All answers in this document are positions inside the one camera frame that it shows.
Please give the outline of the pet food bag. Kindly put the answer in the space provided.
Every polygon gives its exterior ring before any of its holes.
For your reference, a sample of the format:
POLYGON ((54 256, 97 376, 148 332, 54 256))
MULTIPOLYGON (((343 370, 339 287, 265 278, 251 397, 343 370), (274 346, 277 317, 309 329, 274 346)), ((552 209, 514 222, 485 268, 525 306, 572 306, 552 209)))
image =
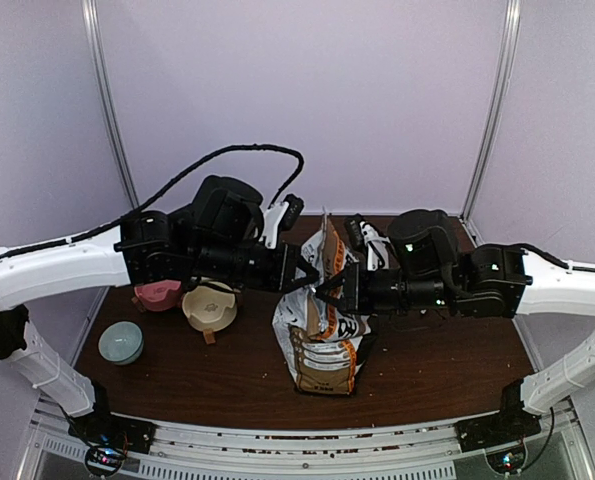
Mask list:
MULTIPOLYGON (((358 261, 328 214, 301 247, 322 282, 358 261)), ((350 395, 366 362, 376 331, 367 316, 348 315, 315 297, 309 285, 285 294, 272 319, 278 345, 296 388, 318 395, 350 395)))

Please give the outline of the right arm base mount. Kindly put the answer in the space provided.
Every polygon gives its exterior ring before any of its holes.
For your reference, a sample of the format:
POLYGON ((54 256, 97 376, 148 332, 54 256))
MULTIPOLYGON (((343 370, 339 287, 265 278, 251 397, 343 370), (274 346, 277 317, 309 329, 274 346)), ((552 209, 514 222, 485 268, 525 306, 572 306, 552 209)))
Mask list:
POLYGON ((455 424, 461 451, 485 450, 488 466, 506 477, 518 475, 528 466, 525 440, 541 432, 540 417, 524 410, 522 384, 517 380, 502 390, 498 412, 455 424))

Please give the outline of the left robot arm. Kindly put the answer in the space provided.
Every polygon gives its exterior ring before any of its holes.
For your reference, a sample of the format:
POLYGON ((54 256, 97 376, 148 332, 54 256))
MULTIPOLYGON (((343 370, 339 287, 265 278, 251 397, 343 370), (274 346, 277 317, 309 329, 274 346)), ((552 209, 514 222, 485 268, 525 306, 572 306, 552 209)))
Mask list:
POLYGON ((236 289, 289 293, 318 281, 297 245, 280 241, 303 208, 289 194, 261 208, 252 186, 211 175, 190 204, 171 213, 133 213, 96 233, 15 249, 0 247, 0 361, 51 397, 100 444, 121 424, 104 390, 61 358, 41 337, 26 303, 96 287, 141 286, 163 280, 189 285, 217 280, 236 289))

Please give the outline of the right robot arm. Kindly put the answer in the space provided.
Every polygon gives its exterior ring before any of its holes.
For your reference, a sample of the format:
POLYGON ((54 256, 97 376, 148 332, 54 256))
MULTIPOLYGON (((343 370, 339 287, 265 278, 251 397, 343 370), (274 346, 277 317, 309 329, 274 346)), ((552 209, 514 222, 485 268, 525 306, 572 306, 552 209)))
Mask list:
MULTIPOLYGON (((568 314, 595 317, 595 264, 560 260, 526 244, 482 244, 462 252, 448 215, 416 209, 387 229, 398 262, 389 268, 351 263, 315 290, 345 314, 408 313, 446 309, 466 317, 568 314)), ((595 329, 545 369, 508 385, 500 412, 490 419, 496 440, 512 440, 561 399, 595 380, 595 329)))

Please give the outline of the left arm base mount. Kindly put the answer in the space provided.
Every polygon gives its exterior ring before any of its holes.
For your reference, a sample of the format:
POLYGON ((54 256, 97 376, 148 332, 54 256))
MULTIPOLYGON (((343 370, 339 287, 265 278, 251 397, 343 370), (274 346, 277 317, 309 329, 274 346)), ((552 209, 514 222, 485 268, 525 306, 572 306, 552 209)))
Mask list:
POLYGON ((95 401, 90 413, 65 415, 68 433, 81 440, 87 450, 84 466, 96 478, 115 475, 128 460, 129 453, 148 454, 156 426, 149 421, 131 419, 111 412, 106 389, 92 381, 95 401))

